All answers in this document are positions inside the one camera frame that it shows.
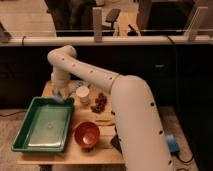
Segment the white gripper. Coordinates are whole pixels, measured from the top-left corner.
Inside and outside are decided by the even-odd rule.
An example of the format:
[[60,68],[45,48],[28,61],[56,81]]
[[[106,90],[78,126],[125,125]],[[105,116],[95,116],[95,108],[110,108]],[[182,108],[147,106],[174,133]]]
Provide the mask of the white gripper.
[[[59,97],[59,94],[63,89],[65,89],[69,83],[69,78],[57,78],[54,74],[51,75],[51,81],[53,84],[52,95],[54,97]],[[71,97],[75,93],[74,84],[68,85],[68,97]]]

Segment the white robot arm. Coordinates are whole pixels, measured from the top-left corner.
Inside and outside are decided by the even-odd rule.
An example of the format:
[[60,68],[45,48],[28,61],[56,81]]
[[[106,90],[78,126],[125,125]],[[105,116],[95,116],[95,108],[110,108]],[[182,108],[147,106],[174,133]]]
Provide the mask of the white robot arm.
[[57,88],[65,87],[75,75],[111,95],[126,171],[174,171],[158,109],[145,80],[81,62],[70,45],[50,51],[47,59]]

